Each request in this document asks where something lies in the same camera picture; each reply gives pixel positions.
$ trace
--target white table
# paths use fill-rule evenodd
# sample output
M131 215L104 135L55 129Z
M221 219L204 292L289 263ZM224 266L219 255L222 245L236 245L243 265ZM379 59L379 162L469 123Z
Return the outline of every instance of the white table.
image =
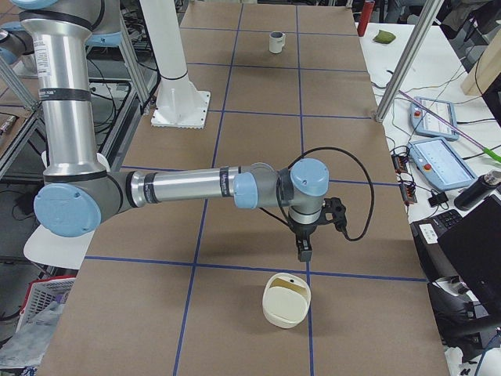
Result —
M390 31L397 38L389 45L382 45L373 41L374 36L379 30ZM413 25L397 24L378 24L370 23L364 37L360 38L362 50L366 58L367 69L372 82L379 86L385 86L391 74L387 70L394 71L398 59L402 54L405 44L412 33ZM428 86L437 86L449 81L452 77L460 77L451 81L445 91L438 97L445 85L439 88L428 88L411 90ZM432 27L417 54L416 59L407 74L401 90L409 92L411 96L424 96L432 99L448 100L458 103L475 98L474 96L465 96L461 91L460 85L467 76L463 65L452 49L449 41L445 38L439 27ZM380 102L384 90L373 87L377 102ZM473 121L484 118L493 118L491 111L485 105L482 98L472 100L465 104L455 105L457 121ZM409 136L398 130L391 123L393 117L392 110L389 111L384 119L384 128L386 135L391 137L397 144L406 145ZM400 128L412 133L413 127L409 119L409 102L404 100L395 101L395 124ZM486 147L494 147L501 143L501 128L495 121L476 123L473 125L460 125L469 136L472 136ZM425 137L413 135L412 140L424 139ZM454 149L461 157L478 154L481 151L470 142L460 138L451 143ZM393 142L388 140L389 148L393 148ZM467 161L468 165L477 175L482 175L493 168L501 168L501 165L493 161L490 157L482 156ZM416 183L420 186L429 187L423 176L413 167L413 176ZM449 197L449 206L453 208L453 200L459 194L459 190L447 192ZM426 190L417 188L416 196L418 204L412 204L409 207L409 222L428 217L433 214L435 208L430 208L427 199L430 193Z

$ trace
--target black band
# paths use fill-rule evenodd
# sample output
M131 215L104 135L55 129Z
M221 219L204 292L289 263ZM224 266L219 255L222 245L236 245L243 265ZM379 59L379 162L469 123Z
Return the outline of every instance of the black band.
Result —
M32 18L69 22L70 24L82 26L89 30L91 30L92 27L91 23L83 18L71 16L66 13L53 12L52 10L25 10L19 14L20 21Z
M91 101L91 92L82 89L45 88L38 90L40 100L78 100Z
M230 197L229 194L229 167L221 167L219 169L219 186L221 187L221 195Z
M142 191L144 192L144 197L146 201L150 204L158 204L159 201L157 199L157 195L155 194L155 187L153 185L153 181L155 180L156 172L152 172L144 177L144 187Z
M118 206L118 211L120 211L120 209L122 209L122 205L124 204L124 194L122 193L122 187L120 186L120 184L118 184L118 181L115 180L115 178L111 175L108 175L107 176L109 180L111 180L111 182L117 186L117 190L118 190L118 193L120 194L120 205Z
M44 175L44 181L46 183L87 182L89 180L105 178L107 175L108 172L106 172L106 170L81 175Z
M162 76L162 74L160 74L160 76L162 76L162 78L165 78L166 80L169 80L169 81L176 81L176 80L180 80L181 78L184 78L187 74L188 74L188 71L186 71L186 73L184 73L183 76L179 76L177 78L165 77L165 76Z
M135 204L134 198L132 197L132 177L134 176L135 171L130 171L125 179L125 196L127 196L127 201L129 205L133 208L137 208L138 205Z

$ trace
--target white mug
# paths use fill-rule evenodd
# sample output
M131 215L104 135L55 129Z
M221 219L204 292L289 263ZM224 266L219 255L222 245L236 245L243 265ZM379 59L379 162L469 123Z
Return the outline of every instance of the white mug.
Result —
M285 33L282 31L273 31L269 35L269 51L271 53L281 53L285 46Z

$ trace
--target white label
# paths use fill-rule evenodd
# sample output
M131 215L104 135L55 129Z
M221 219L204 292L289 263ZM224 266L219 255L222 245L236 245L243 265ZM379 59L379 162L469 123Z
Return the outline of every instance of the white label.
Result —
M37 71L39 77L51 75L49 54L47 53L48 42L36 41L34 46L34 58L37 61Z
M436 244L437 242L437 233L433 230L433 226L430 223L426 223L424 225L420 225L421 233L424 235L424 239L428 244Z

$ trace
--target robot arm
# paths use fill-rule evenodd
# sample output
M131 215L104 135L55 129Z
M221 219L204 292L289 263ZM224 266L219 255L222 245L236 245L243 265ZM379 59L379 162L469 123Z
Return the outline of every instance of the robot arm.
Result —
M31 53L33 41L19 22L4 23L0 26L0 56L7 64L15 63L21 55Z
M334 223L345 229L344 206L337 198L324 199L329 172L313 159L280 172L266 164L146 175L106 172L96 157L85 43L93 34L106 39L119 32L118 0L12 2L25 9L21 23L33 38L49 143L46 185L34 202L43 226L60 236L77 237L130 208L233 197L238 208L279 206L296 234L301 261L311 258L309 236L318 225ZM177 25L175 12L171 14ZM182 48L177 55L183 63ZM289 208L288 215L283 207Z

